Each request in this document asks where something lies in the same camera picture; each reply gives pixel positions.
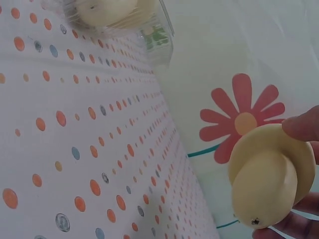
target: clear plastic container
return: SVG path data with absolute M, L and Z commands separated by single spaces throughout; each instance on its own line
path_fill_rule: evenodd
M 106 38 L 156 24 L 158 0 L 41 0 L 44 9 L 74 27 Z

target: finger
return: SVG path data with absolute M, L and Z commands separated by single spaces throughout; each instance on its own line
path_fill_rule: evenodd
M 253 232 L 253 239 L 285 239 L 270 228 L 259 229 Z
M 319 141 L 319 106 L 306 113 L 284 120 L 282 128 L 290 137 L 300 141 Z
M 319 216 L 319 193 L 310 192 L 294 205 L 294 209 Z
M 319 221 L 304 218 L 293 212 L 273 227 L 296 239 L 314 239 L 319 235 Z
M 312 141 L 312 142 L 310 142 L 310 144 L 311 144 L 311 146 L 313 147 L 316 164 L 319 165 L 319 142 L 317 142 L 317 141 Z

